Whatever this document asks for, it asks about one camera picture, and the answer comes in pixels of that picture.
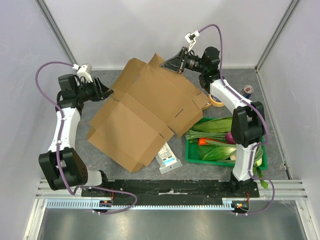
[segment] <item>soda can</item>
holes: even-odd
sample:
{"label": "soda can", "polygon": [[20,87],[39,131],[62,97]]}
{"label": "soda can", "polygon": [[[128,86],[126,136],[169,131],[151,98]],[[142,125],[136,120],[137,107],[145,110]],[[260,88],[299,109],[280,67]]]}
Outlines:
{"label": "soda can", "polygon": [[249,99],[253,92],[254,92],[254,88],[252,86],[247,85],[247,86],[244,86],[240,94],[244,96],[246,99]]}

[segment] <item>green crate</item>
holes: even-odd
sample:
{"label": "green crate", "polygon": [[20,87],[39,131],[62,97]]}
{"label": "green crate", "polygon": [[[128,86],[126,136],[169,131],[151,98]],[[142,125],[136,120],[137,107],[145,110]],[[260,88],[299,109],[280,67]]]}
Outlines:
{"label": "green crate", "polygon": [[[216,117],[203,117],[198,121],[198,123],[207,122],[209,120],[215,119]],[[260,165],[261,170],[266,170],[268,167],[267,163],[267,156],[266,156],[266,149],[265,146],[262,146],[263,155],[262,155],[262,164]],[[216,162],[216,161],[204,161],[199,158],[198,153],[198,143],[190,142],[189,140],[186,141],[186,148],[185,148],[185,159],[187,162],[190,163],[197,163],[197,164],[213,164],[225,167],[234,167],[234,163],[227,163],[227,162]]]}

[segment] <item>cable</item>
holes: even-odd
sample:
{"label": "cable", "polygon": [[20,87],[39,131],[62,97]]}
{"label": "cable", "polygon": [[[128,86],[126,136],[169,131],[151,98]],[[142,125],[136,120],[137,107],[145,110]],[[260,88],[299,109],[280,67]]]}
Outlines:
{"label": "cable", "polygon": [[222,61],[223,61],[223,42],[222,42],[222,34],[221,34],[221,30],[220,28],[216,25],[216,24],[209,24],[203,28],[201,28],[199,30],[199,33],[201,33],[202,31],[206,30],[207,28],[209,27],[215,27],[218,32],[219,32],[219,37],[220,37],[220,67],[219,67],[219,71],[220,71],[220,79],[221,79],[221,83],[224,85],[224,87],[226,89],[228,89],[236,98],[238,98],[242,103],[246,104],[248,107],[250,107],[257,115],[258,117],[260,118],[261,122],[262,122],[262,125],[264,127],[264,130],[265,130],[265,141],[264,142],[260,142],[260,143],[257,143],[255,144],[254,146],[252,146],[251,148],[251,151],[250,151],[250,158],[249,158],[249,166],[248,166],[248,174],[250,176],[250,178],[252,178],[253,180],[267,180],[268,182],[270,182],[271,184],[271,187],[272,187],[272,198],[268,204],[268,206],[266,206],[264,209],[262,210],[258,210],[258,211],[254,211],[254,212],[250,212],[250,213],[239,213],[238,215],[241,215],[241,216],[248,216],[248,215],[253,215],[253,214],[258,214],[258,213],[261,213],[261,212],[264,212],[265,210],[267,210],[268,208],[270,208],[270,206],[272,205],[272,203],[274,202],[274,199],[275,199],[275,195],[276,195],[276,190],[275,190],[275,185],[274,183],[271,181],[270,178],[268,177],[262,177],[262,178],[259,178],[259,177],[254,177],[251,173],[252,169],[251,168],[251,165],[252,165],[252,161],[253,161],[253,158],[254,158],[254,149],[259,147],[259,146],[262,146],[262,145],[265,145],[269,142],[269,139],[270,139],[270,134],[269,134],[269,130],[268,130],[268,126],[266,124],[266,121],[265,119],[263,118],[263,116],[261,115],[261,113],[254,107],[252,106],[249,102],[243,100],[242,97],[240,97],[234,90],[232,90],[229,86],[226,85],[225,81],[224,81],[224,78],[223,78],[223,75],[222,75]]}
{"label": "cable", "polygon": [[[67,63],[67,62],[62,62],[62,61],[50,61],[50,62],[47,62],[45,64],[43,64],[41,67],[39,67],[39,69],[36,71],[35,73],[35,85],[37,87],[37,89],[39,90],[39,92],[41,93],[41,95],[47,99],[51,104],[53,104],[60,112],[61,114],[61,124],[60,124],[60,128],[59,128],[59,132],[58,132],[58,135],[57,135],[57,140],[56,140],[56,162],[57,162],[57,165],[58,165],[58,170],[59,170],[59,173],[61,175],[61,178],[62,178],[62,181],[65,185],[65,188],[68,190],[68,192],[74,196],[79,188],[79,186],[76,186],[75,189],[72,191],[72,189],[70,188],[69,184],[68,184],[68,181],[65,177],[65,174],[64,174],[64,171],[62,169],[62,166],[61,166],[61,160],[60,160],[60,145],[61,145],[61,135],[62,135],[62,130],[64,128],[64,122],[65,122],[65,114],[64,114],[64,111],[61,109],[61,107],[55,103],[50,97],[48,97],[41,89],[41,87],[39,86],[39,73],[40,71],[48,66],[48,65],[51,65],[51,64],[63,64],[63,65],[67,65],[67,66],[70,66],[70,67],[73,67],[74,65],[73,64],[70,64],[70,63]],[[120,194],[127,194],[127,195],[130,195],[130,196],[133,196],[134,197],[134,202],[133,204],[131,204],[130,206],[126,207],[126,208],[123,208],[123,209],[120,209],[120,210],[117,210],[117,211],[112,211],[112,212],[102,212],[102,213],[99,213],[97,211],[94,211],[95,213],[98,213],[98,214],[103,214],[103,215],[110,215],[110,214],[116,214],[116,213],[121,213],[121,212],[124,212],[130,208],[132,208],[136,203],[137,203],[137,196],[134,195],[133,193],[131,192],[126,192],[126,191],[118,191],[118,190],[111,190],[111,189],[108,189],[108,188],[103,188],[103,187],[99,187],[99,186],[83,186],[81,187],[83,189],[87,189],[87,188],[92,188],[92,189],[98,189],[98,190],[102,190],[102,191],[107,191],[107,192],[111,192],[111,193],[120,193]]]}

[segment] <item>brown cardboard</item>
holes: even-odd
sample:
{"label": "brown cardboard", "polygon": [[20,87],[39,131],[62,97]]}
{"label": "brown cardboard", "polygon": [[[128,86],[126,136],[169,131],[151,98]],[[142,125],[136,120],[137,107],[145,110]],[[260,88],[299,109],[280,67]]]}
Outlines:
{"label": "brown cardboard", "polygon": [[181,136],[203,117],[208,98],[183,75],[129,60],[114,93],[91,120],[88,141],[130,172],[148,166],[174,132]]}

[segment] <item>white wall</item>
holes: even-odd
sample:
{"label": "white wall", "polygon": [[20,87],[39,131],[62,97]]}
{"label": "white wall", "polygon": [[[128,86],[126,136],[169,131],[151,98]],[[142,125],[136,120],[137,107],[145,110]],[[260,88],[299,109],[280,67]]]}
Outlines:
{"label": "white wall", "polygon": [[[22,239],[42,176],[39,153],[54,135],[55,109],[35,85],[38,67],[67,61],[35,1],[2,1],[0,7],[0,235]],[[67,66],[49,66],[40,85],[56,98],[57,77]]]}
{"label": "white wall", "polygon": [[320,223],[320,1],[300,2],[260,71],[290,172]]}
{"label": "white wall", "polygon": [[[224,66],[255,66],[290,0],[46,0],[77,61],[122,69],[131,58],[155,52],[173,57],[186,33],[215,23],[224,43]],[[220,48],[208,29],[194,49]]]}

